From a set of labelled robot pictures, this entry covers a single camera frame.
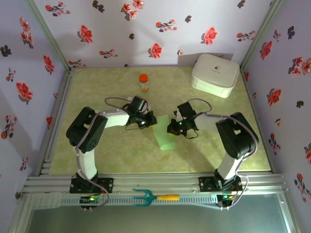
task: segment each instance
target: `glass panel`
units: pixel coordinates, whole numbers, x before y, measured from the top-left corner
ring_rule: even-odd
[[[285,233],[276,195],[244,196],[230,211],[199,206],[35,210],[28,233]]]

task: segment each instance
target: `floral wallpaper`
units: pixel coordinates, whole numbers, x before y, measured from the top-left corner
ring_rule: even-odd
[[[192,66],[206,52],[241,63],[272,2],[32,1],[72,67]]]
[[[311,231],[310,8],[309,0],[285,1],[244,69],[270,160],[287,180],[301,232]]]
[[[2,2],[0,20],[0,232],[6,233],[53,124],[64,68],[22,1]]]

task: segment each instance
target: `yellow handle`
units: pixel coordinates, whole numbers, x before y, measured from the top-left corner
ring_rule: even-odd
[[[157,200],[179,200],[179,194],[160,195],[156,197]]]

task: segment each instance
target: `logo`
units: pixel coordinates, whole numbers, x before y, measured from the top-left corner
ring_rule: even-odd
[[[217,72],[220,74],[220,66],[215,66],[214,69],[212,69],[212,71]]]

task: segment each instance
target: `bottle cap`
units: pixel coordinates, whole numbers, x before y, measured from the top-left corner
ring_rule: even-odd
[[[147,74],[141,74],[139,76],[139,81],[142,82],[142,83],[145,83],[148,81],[148,75]]]

